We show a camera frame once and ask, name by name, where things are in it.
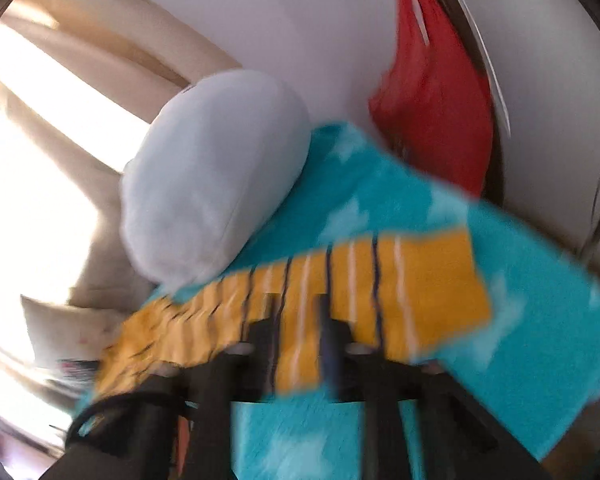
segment bright window light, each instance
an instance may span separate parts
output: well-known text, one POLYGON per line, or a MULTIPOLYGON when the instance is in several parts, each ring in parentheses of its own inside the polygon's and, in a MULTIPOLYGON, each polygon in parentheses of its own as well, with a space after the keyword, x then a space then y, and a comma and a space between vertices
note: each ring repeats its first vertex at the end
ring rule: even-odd
POLYGON ((149 127, 2 23, 0 81, 43 119, 117 171, 138 152, 149 127))

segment red garment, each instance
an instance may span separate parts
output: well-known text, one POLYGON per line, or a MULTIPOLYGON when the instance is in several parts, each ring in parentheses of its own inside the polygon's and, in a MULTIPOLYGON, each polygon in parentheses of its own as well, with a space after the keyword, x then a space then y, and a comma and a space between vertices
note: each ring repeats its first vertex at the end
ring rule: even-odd
POLYGON ((417 2, 426 32, 414 1, 398 0, 394 66, 369 99, 369 111, 409 165, 479 197, 493 137, 489 83, 438 1, 417 2))

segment white wall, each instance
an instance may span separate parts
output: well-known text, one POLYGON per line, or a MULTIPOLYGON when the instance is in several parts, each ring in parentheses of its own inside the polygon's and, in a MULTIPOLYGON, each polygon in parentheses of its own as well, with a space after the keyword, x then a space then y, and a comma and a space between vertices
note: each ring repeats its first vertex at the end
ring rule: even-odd
MULTIPOLYGON (((314 119, 370 127, 394 0, 153 0, 249 68, 294 85, 314 119)), ((600 172, 600 34, 577 0, 467 0, 510 111, 507 200, 584 239, 600 172)))

